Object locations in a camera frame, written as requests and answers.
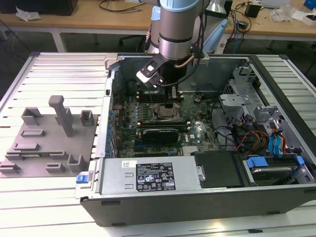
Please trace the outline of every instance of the table leg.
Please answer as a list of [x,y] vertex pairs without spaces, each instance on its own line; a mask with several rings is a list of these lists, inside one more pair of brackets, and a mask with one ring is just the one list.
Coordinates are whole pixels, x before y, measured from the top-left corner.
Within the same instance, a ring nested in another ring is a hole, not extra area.
[[267,49],[271,49],[275,42],[276,42],[275,40],[271,40],[267,45]]
[[8,37],[5,34],[5,31],[0,31],[0,40],[1,41],[6,41]]
[[224,49],[227,43],[227,40],[230,38],[230,34],[223,34],[221,40],[219,41],[218,45],[215,48],[215,54],[223,54]]
[[93,34],[94,44],[99,44],[98,34]]
[[60,33],[56,31],[56,32],[51,32],[51,34],[53,35],[57,51],[59,53],[67,52],[67,48],[66,48],[65,42],[61,38]]

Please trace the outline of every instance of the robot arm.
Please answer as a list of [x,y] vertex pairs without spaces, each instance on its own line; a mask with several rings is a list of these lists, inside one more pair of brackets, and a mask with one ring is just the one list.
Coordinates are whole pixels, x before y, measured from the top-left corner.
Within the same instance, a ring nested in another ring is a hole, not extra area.
[[[140,2],[157,1],[141,0]],[[191,56],[195,20],[207,8],[210,0],[160,0],[159,2],[161,8],[159,54],[137,73],[137,77],[144,84],[155,87],[163,83],[156,74],[166,63],[181,64],[185,58]]]

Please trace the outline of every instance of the power supply label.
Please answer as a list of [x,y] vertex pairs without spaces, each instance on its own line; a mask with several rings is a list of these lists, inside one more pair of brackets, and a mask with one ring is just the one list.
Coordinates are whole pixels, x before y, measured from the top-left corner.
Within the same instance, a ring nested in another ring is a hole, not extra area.
[[139,192],[176,190],[172,163],[137,164],[136,189]]

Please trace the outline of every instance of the black electronic device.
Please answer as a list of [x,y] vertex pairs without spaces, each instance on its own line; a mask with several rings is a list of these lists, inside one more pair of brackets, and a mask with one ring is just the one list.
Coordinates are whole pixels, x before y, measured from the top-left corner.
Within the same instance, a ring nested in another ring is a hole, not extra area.
[[245,10],[245,15],[248,17],[256,18],[261,8],[262,8],[261,4],[249,3]]
[[248,27],[248,23],[245,21],[238,21],[237,27],[238,27],[238,29],[246,30]]
[[143,142],[145,144],[173,144],[178,141],[179,131],[177,129],[147,129],[143,131]]
[[78,0],[0,0],[1,13],[15,13],[16,7],[28,12],[71,16]]
[[197,166],[203,169],[202,188],[239,188],[251,184],[238,152],[210,151],[194,153]]
[[229,12],[232,9],[233,0],[226,0],[224,4],[224,9],[226,11],[226,18],[228,18]]

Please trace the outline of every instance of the wooden workbench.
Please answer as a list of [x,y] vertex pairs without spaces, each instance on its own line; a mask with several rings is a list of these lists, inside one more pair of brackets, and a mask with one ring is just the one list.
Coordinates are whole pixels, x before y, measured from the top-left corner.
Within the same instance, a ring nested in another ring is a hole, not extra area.
[[[123,34],[145,35],[151,23],[152,6],[139,7],[142,11],[117,14],[99,8],[100,0],[79,0],[77,8],[72,16],[57,16],[41,14],[42,19],[25,22],[15,14],[0,14],[0,19],[15,31],[50,32],[59,52],[65,52],[66,48],[60,33],[89,33],[89,34]],[[234,0],[235,6],[244,0]],[[303,7],[304,0],[292,0],[293,6],[298,10],[306,10]],[[110,9],[123,9],[135,6],[137,3],[126,3],[124,0],[109,2]],[[316,28],[293,19],[291,22],[273,22],[270,18],[271,10],[262,9],[257,18],[251,18],[251,30],[245,34],[247,39],[264,40],[316,40]],[[238,20],[248,21],[237,13]],[[0,31],[7,30],[0,25]],[[233,30],[232,18],[229,17],[229,25],[225,30],[222,42],[227,40]]]
[[[232,9],[245,0],[234,0]],[[291,4],[294,8],[301,11],[310,11],[303,6],[304,0],[292,0]],[[244,13],[246,7],[241,7],[238,11]],[[271,9],[262,9],[259,11],[257,18],[250,18],[252,27],[247,34],[250,35],[270,35],[270,36],[295,36],[295,37],[316,37],[316,27],[310,27],[301,21],[292,19],[291,22],[274,22],[271,18]],[[237,19],[245,22],[249,20],[241,14],[237,14]],[[231,33],[233,30],[233,20],[229,17],[229,25],[226,28],[226,33]]]

